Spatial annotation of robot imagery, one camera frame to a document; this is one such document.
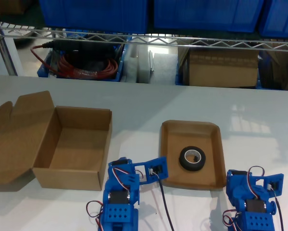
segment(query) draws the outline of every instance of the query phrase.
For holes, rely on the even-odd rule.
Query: blue 3d printed part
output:
[[[136,166],[145,167],[146,181],[139,181]],[[139,186],[158,181],[158,176],[161,180],[168,177],[166,157],[137,164],[123,157],[110,162],[108,172],[109,179],[103,193],[103,213],[100,216],[103,230],[138,231],[138,210],[134,204],[139,204]]]
[[[256,185],[259,180],[263,180],[263,186]],[[259,196],[257,199],[248,187],[247,172],[229,170],[226,194],[239,214],[232,218],[234,224],[237,224],[243,231],[275,231],[272,215],[276,214],[277,208],[275,202],[269,202],[269,199],[282,194],[283,181],[283,174],[257,177],[250,173],[250,184]],[[228,230],[234,231],[235,229],[229,226]]]

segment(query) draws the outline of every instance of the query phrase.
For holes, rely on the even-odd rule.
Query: red cable coil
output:
[[[108,59],[107,67],[103,71],[98,72],[90,72],[75,68],[66,60],[66,55],[63,55],[57,66],[60,71],[56,71],[50,65],[48,65],[45,61],[43,61],[35,52],[34,49],[43,48],[42,45],[34,46],[30,49],[32,54],[40,61],[42,64],[53,73],[63,77],[63,78],[74,78],[74,79],[109,79],[116,75],[118,70],[118,64],[114,59]]]

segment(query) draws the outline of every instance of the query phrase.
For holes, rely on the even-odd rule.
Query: metal wire rack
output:
[[[31,39],[60,39],[81,40],[83,42],[122,43],[122,44],[146,44],[155,46],[182,46],[198,48],[221,48],[264,51],[287,51],[288,40],[262,39],[217,39],[197,38],[174,34],[124,34],[105,33],[95,31],[66,31],[65,29],[43,28],[38,29],[29,26],[17,26],[12,24],[0,24],[5,38],[31,38]]]

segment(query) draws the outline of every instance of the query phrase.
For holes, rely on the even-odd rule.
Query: cardboard box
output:
[[[0,0],[0,13],[24,14],[35,0]]]
[[[44,188],[97,190],[103,185],[112,133],[107,109],[54,107],[48,91],[0,107],[0,190],[33,177]]]
[[[190,50],[190,86],[253,87],[257,76],[257,51]]]
[[[179,162],[184,148],[200,148],[206,161],[199,171],[188,171]],[[161,156],[166,156],[168,178],[164,184],[184,189],[215,190],[226,186],[220,128],[208,122],[168,120],[161,127]]]

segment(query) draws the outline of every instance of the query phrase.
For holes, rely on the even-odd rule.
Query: white table surface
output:
[[[0,105],[43,90],[50,91],[56,105],[112,110],[108,162],[122,156],[134,163],[158,157],[166,120],[215,123],[222,133],[226,171],[261,165],[266,175],[285,174],[279,202],[288,231],[288,92],[0,76]],[[222,212],[232,207],[225,190],[164,190],[176,231],[226,230]],[[102,192],[42,189],[35,179],[18,192],[0,192],[0,231],[96,231],[85,210],[89,200],[102,200]],[[274,224],[280,231],[278,215]],[[170,230],[156,183],[141,187],[139,230]]]

